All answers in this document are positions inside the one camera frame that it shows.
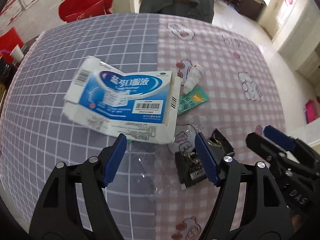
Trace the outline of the red gift box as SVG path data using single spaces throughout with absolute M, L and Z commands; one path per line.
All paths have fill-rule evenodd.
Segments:
M 0 36 L 1 53 L 3 54 L 3 59 L 8 64 L 12 64 L 14 60 L 10 56 L 10 54 L 11 54 L 11 51 L 16 47 L 16 45 L 19 45 L 22 48 L 24 45 L 24 42 L 21 40 L 15 27 L 12 27 L 9 31 L 7 31 L 5 34 Z

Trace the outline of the pink small stool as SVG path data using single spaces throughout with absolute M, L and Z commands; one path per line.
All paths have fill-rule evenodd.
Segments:
M 306 122 L 309 124 L 319 118 L 319 101 L 309 100 L 305 104 Z

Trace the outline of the small white plastic bottle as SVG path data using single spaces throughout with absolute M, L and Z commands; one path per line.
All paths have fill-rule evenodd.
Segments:
M 183 86 L 183 94 L 190 93 L 196 87 L 196 85 L 201 81 L 204 73 L 205 73 L 205 70 L 201 65 L 197 64 L 192 66 Z

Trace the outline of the clear plastic film wrapper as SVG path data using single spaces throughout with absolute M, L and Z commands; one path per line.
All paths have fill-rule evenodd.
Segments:
M 157 199 L 186 190 L 192 181 L 187 158 L 196 159 L 196 132 L 197 128 L 191 124 L 177 125 L 174 141 L 169 144 L 132 142 L 130 189 L 133 194 Z

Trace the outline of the white paper cup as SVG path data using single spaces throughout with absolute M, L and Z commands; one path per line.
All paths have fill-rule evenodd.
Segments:
M 21 50 L 20 46 L 17 44 L 14 49 L 11 51 L 10 56 L 17 62 L 20 63 L 24 58 L 24 53 Z

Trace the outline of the green sachet packet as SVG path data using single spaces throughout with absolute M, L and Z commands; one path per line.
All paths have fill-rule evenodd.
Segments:
M 207 102 L 209 100 L 208 95 L 201 87 L 194 88 L 188 94 L 183 94 L 179 97 L 178 115 L 182 115 L 187 111 Z

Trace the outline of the blue white medicine box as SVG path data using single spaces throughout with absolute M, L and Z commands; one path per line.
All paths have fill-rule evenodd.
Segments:
M 63 114 L 96 132 L 165 145 L 174 141 L 181 78 L 173 71 L 124 73 L 96 57 L 81 64 Z

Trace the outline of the black snack wrapper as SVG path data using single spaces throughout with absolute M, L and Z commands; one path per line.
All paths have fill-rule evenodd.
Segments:
M 196 129 L 191 125 L 178 126 L 174 142 L 168 146 L 175 157 L 175 165 L 182 190 L 186 190 L 207 178 L 204 168 L 196 154 Z M 235 150 L 227 138 L 214 129 L 207 139 L 210 146 L 218 146 L 224 153 L 233 157 Z

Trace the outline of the pink and grey checked tablecloth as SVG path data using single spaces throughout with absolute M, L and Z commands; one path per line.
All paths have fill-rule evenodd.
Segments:
M 157 14 L 114 14 L 43 33 L 9 88 L 1 118 L 2 183 L 30 223 L 56 163 L 80 164 L 128 139 L 103 190 L 125 239 L 198 239 L 218 189 L 180 184 L 177 151 L 219 129 L 238 161 L 267 125 L 285 130 L 276 84 L 259 48 L 211 24 Z

